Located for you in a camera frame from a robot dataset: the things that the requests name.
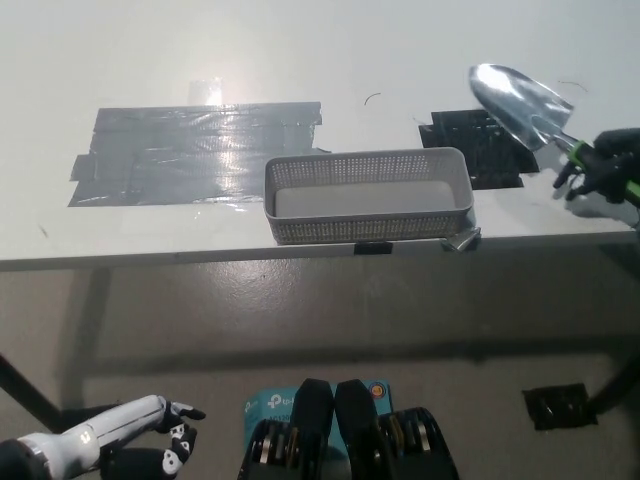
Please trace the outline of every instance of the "black device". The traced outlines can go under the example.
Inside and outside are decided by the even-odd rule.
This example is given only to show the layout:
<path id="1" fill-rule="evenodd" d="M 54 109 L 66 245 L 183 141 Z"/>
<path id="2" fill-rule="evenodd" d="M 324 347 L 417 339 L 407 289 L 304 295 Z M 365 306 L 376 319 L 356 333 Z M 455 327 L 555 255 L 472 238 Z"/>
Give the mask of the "black device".
<path id="1" fill-rule="evenodd" d="M 442 432 L 424 408 L 378 416 L 360 380 L 322 380 L 298 390 L 291 422 L 263 420 L 252 435 L 238 480 L 316 480 L 335 409 L 353 480 L 458 480 Z"/>

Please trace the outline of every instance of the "white table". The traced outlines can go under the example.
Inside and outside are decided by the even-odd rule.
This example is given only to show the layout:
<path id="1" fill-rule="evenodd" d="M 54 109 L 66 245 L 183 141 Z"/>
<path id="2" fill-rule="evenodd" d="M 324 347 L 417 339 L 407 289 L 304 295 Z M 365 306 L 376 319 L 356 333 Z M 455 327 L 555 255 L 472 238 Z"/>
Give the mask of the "white table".
<path id="1" fill-rule="evenodd" d="M 640 3 L 605 0 L 2 2 L 0 269 L 353 254 L 277 246 L 261 204 L 67 208 L 100 107 L 185 105 L 190 82 L 221 77 L 225 103 L 321 101 L 317 147 L 416 148 L 432 111 L 477 106 L 467 70 L 493 62 L 574 102 L 567 133 L 592 139 L 640 126 L 639 22 Z M 636 241 L 635 208 L 576 214 L 554 177 L 475 192 L 482 248 Z"/>

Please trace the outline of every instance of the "concrete floor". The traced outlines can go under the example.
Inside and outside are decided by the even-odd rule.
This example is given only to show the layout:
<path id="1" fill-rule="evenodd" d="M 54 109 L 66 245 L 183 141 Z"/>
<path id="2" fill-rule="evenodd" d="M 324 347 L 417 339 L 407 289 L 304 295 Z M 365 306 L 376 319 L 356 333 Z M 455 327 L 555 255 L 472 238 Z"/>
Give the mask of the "concrete floor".
<path id="1" fill-rule="evenodd" d="M 387 379 L 397 409 L 434 413 L 464 479 L 640 479 L 638 396 L 598 426 L 540 433 L 521 393 L 594 392 L 631 356 L 639 258 L 574 248 L 7 273 L 0 351 L 59 405 L 158 393 L 205 410 L 182 479 L 236 478 L 246 398 L 307 376 Z M 0 394 L 2 437 L 40 429 Z"/>

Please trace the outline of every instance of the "black glove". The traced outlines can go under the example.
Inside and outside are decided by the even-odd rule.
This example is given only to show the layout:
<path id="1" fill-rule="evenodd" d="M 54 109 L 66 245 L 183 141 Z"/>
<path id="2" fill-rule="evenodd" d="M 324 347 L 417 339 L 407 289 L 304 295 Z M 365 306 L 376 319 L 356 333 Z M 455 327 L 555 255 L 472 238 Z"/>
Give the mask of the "black glove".
<path id="1" fill-rule="evenodd" d="M 574 156 L 583 165 L 583 184 L 567 193 L 567 200 L 578 195 L 597 191 L 610 203 L 622 203 L 625 199 L 638 206 L 638 198 L 630 197 L 627 183 L 640 180 L 640 128 L 610 130 L 602 132 L 594 146 L 581 145 Z M 569 162 L 554 183 L 562 186 L 578 168 Z"/>
<path id="2" fill-rule="evenodd" d="M 593 142 L 596 151 L 605 158 L 631 153 L 640 158 L 640 128 L 625 128 L 602 132 Z"/>

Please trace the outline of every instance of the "white plastic basket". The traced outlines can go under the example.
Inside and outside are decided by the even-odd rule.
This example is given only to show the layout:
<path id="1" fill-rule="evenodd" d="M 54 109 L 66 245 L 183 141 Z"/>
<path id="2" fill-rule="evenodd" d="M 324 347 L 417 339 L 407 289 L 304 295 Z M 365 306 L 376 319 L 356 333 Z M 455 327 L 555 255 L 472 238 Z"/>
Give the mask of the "white plastic basket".
<path id="1" fill-rule="evenodd" d="M 473 192 L 455 148 L 281 157 L 266 165 L 264 208 L 279 244 L 449 237 Z"/>

